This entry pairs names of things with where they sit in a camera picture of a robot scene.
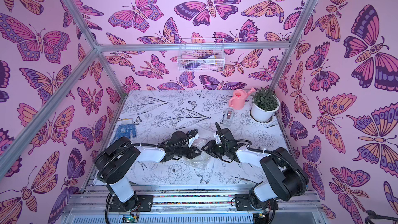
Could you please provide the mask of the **clear bubble wrap sheet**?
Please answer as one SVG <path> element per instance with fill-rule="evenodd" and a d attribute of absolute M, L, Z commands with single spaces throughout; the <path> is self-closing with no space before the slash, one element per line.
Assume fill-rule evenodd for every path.
<path fill-rule="evenodd" d="M 196 171 L 199 172 L 210 172 L 214 167 L 214 162 L 216 159 L 211 155 L 207 154 L 206 152 L 202 151 L 201 148 L 209 142 L 208 139 L 198 138 L 194 141 L 192 146 L 198 148 L 202 153 L 195 157 L 194 159 L 188 159 L 183 157 L 182 160 L 185 164 L 193 167 Z"/>

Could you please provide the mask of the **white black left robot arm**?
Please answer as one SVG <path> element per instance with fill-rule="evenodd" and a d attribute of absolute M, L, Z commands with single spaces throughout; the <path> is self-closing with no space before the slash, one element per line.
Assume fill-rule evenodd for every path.
<path fill-rule="evenodd" d="M 127 173 L 136 162 L 165 163 L 181 158 L 192 160 L 202 151 L 193 145 L 199 138 L 197 129 L 184 133 L 176 131 L 171 138 L 159 143 L 132 143 L 123 136 L 108 146 L 96 158 L 94 164 L 98 170 L 97 180 L 105 184 L 112 196 L 132 209 L 137 202 L 135 193 Z"/>

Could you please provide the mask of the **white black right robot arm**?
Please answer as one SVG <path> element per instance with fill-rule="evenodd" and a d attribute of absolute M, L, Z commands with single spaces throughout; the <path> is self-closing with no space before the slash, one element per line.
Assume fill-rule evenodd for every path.
<path fill-rule="evenodd" d="M 270 200 L 289 201 L 302 196 L 309 179 L 292 155 L 283 147 L 276 150 L 255 148 L 252 142 L 235 139 L 231 130 L 216 123 L 214 138 L 201 150 L 226 163 L 246 163 L 263 170 L 266 181 L 256 184 L 248 193 L 254 209 L 263 209 Z"/>

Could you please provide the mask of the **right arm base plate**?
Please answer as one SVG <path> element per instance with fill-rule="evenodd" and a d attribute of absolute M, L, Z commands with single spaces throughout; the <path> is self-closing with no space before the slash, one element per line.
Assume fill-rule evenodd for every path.
<path fill-rule="evenodd" d="M 275 208 L 275 199 L 260 201 L 254 194 L 235 194 L 233 204 L 238 211 L 269 211 Z"/>

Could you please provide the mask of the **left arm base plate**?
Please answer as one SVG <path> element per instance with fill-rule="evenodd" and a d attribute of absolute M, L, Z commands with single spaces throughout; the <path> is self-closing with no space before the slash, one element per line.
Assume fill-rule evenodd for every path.
<path fill-rule="evenodd" d="M 108 205 L 108 210 L 111 213 L 115 212 L 150 212 L 153 206 L 153 195 L 138 195 L 133 196 L 126 202 L 122 203 L 118 197 L 113 197 L 110 204 Z"/>

